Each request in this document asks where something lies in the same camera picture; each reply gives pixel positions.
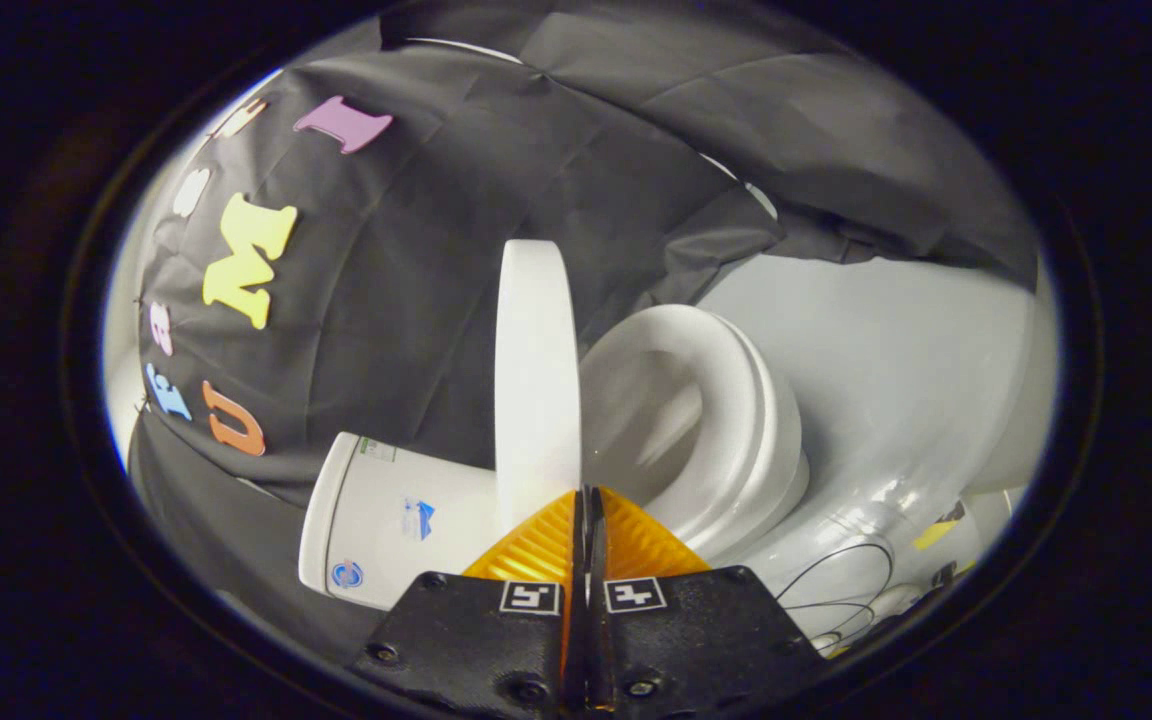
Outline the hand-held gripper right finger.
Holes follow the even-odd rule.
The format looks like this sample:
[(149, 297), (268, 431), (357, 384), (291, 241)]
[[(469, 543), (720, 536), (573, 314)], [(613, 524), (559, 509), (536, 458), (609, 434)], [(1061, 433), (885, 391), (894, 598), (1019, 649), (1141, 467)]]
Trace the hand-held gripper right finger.
[(627, 544), (588, 492), (590, 717), (748, 717), (805, 691), (826, 660), (755, 571), (614, 578)]

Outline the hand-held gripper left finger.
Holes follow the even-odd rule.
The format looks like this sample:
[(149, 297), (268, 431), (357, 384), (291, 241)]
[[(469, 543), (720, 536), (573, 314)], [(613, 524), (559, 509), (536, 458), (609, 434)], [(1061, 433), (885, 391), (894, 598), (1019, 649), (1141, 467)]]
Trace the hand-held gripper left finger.
[(576, 488), (465, 571), (417, 575), (349, 669), (453, 717), (570, 717), (586, 698), (584, 506)]

